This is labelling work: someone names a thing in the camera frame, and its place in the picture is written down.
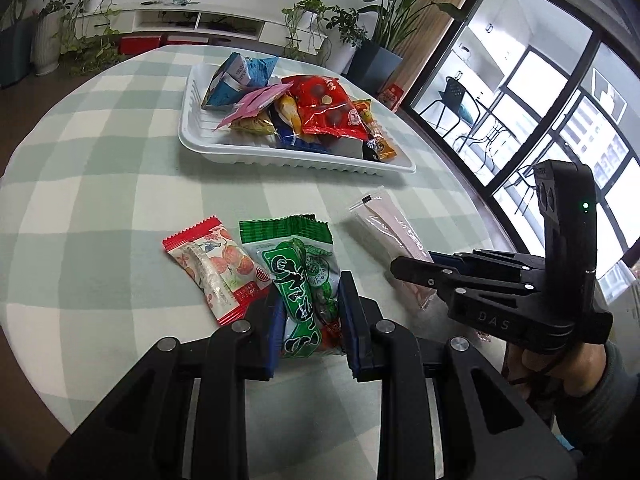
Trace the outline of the person's right hand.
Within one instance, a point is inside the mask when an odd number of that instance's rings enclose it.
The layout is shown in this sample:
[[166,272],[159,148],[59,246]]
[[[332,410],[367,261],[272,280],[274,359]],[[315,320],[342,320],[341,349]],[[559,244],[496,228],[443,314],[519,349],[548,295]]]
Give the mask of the person's right hand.
[[578,344],[543,356],[515,344],[506,346],[506,379],[526,399],[539,376],[553,377],[569,396],[584,396],[600,382],[606,365],[604,344]]

